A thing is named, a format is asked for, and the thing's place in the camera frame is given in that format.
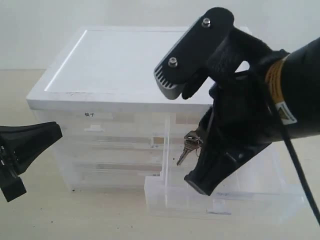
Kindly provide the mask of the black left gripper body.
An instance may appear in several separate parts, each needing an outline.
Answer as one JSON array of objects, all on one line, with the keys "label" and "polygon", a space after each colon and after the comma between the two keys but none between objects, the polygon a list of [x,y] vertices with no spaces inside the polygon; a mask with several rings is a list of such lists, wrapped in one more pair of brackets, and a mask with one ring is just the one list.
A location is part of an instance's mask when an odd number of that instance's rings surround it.
[{"label": "black left gripper body", "polygon": [[11,202],[27,191],[22,179],[23,167],[22,158],[19,152],[8,147],[8,145],[0,140],[0,190],[7,202]]}]

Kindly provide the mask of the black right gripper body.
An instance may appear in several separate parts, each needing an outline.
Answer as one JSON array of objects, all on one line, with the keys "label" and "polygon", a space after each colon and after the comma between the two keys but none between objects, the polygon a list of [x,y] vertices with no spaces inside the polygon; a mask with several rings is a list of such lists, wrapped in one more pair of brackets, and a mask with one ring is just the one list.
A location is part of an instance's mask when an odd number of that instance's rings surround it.
[{"label": "black right gripper body", "polygon": [[[203,144],[207,140],[284,141],[288,149],[292,147],[267,75],[272,65],[283,64],[288,56],[287,51],[274,51],[234,27],[206,63],[207,78],[215,84],[209,90],[213,104],[199,122],[204,130]],[[182,97],[190,98],[203,83],[188,83]]]}]

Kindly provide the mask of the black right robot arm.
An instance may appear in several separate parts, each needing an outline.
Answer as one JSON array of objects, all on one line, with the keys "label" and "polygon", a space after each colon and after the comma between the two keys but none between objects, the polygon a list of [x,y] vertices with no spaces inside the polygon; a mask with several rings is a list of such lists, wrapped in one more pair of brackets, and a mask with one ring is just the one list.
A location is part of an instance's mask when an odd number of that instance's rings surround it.
[{"label": "black right robot arm", "polygon": [[309,194],[292,140],[320,133],[320,41],[290,53],[233,29],[208,58],[206,72],[215,82],[213,104],[196,129],[201,151],[185,181],[209,196],[271,143],[284,141]]}]

